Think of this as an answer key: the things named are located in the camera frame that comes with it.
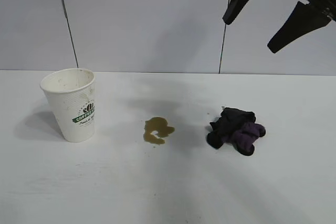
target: white paper cup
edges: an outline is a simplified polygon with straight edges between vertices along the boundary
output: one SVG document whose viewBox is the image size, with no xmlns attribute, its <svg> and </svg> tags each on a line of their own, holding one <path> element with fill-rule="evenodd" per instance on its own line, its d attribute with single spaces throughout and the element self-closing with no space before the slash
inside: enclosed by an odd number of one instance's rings
<svg viewBox="0 0 336 224">
<path fill-rule="evenodd" d="M 95 132 L 94 73 L 87 69 L 65 69 L 43 78 L 41 89 L 56 117 L 64 138 L 81 142 Z"/>
</svg>

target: cloth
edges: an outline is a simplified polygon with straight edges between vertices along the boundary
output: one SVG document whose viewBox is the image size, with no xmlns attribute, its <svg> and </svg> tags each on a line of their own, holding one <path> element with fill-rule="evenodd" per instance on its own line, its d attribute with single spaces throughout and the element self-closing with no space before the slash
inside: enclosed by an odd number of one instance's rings
<svg viewBox="0 0 336 224">
<path fill-rule="evenodd" d="M 256 124 L 254 112 L 234 108 L 225 108 L 216 122 L 211 122 L 213 129 L 207 136 L 207 143 L 219 149 L 225 142 L 232 143 L 243 155 L 252 155 L 253 143 L 266 134 L 261 124 Z"/>
<path fill-rule="evenodd" d="M 222 137 L 223 143 L 236 144 L 239 153 L 250 156 L 254 152 L 253 143 L 266 134 L 265 127 L 261 124 L 248 122 L 245 123 L 239 130 L 235 131 L 232 135 Z"/>
<path fill-rule="evenodd" d="M 207 136 L 207 142 L 215 149 L 219 149 L 223 142 L 223 136 L 231 135 L 239 130 L 246 122 L 255 122 L 256 117 L 253 112 L 246 112 L 234 108 L 225 108 L 221 117 L 216 122 L 211 122 L 213 129 Z"/>
</svg>

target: brown liquid puddle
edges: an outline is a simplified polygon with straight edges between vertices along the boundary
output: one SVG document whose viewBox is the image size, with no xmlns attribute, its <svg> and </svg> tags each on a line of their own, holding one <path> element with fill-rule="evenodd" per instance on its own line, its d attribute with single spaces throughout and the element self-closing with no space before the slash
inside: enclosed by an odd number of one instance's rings
<svg viewBox="0 0 336 224">
<path fill-rule="evenodd" d="M 168 126 L 168 122 L 165 118 L 152 118 L 146 121 L 145 133 L 143 134 L 143 139 L 151 144 L 164 144 L 163 137 L 169 136 L 169 134 L 175 131 L 174 127 Z"/>
</svg>

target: white table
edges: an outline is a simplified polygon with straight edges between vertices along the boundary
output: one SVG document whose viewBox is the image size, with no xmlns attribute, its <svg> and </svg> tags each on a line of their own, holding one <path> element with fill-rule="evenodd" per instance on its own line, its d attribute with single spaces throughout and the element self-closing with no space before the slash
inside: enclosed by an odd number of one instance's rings
<svg viewBox="0 0 336 224">
<path fill-rule="evenodd" d="M 0 71 L 0 223 L 330 224 L 336 77 L 97 73 L 96 134 L 62 139 L 40 79 Z M 205 141 L 231 106 L 267 135 L 255 153 Z M 176 131 L 153 148 L 144 121 Z"/>
</svg>

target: coffee cup logo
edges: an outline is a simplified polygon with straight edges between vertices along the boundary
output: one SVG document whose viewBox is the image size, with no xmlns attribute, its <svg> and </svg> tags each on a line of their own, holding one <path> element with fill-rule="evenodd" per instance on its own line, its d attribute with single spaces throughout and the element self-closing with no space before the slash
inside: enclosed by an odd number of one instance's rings
<svg viewBox="0 0 336 224">
<path fill-rule="evenodd" d="M 88 111 L 92 110 L 93 108 L 93 103 L 90 103 L 85 109 L 83 109 L 84 113 L 87 113 Z"/>
<path fill-rule="evenodd" d="M 74 123 L 78 123 L 81 126 L 86 126 L 88 124 L 90 124 L 93 120 L 93 116 L 94 116 L 94 108 L 95 105 L 94 103 L 91 101 L 88 104 L 85 104 L 84 108 L 81 108 L 81 111 L 78 113 L 79 116 L 72 119 L 72 121 Z"/>
</svg>

